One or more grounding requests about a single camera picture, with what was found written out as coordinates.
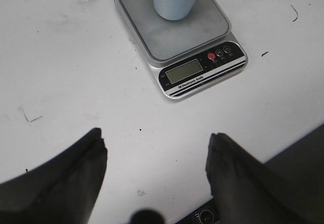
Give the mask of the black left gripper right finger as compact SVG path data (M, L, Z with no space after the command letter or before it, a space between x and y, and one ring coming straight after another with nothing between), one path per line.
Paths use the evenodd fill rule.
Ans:
M225 133L210 136L206 175L221 223L323 223L317 191L284 179Z

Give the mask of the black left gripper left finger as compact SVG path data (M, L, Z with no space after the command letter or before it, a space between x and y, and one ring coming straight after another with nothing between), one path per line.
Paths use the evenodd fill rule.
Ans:
M1 184L1 223L88 223L106 173L93 128L41 166Z

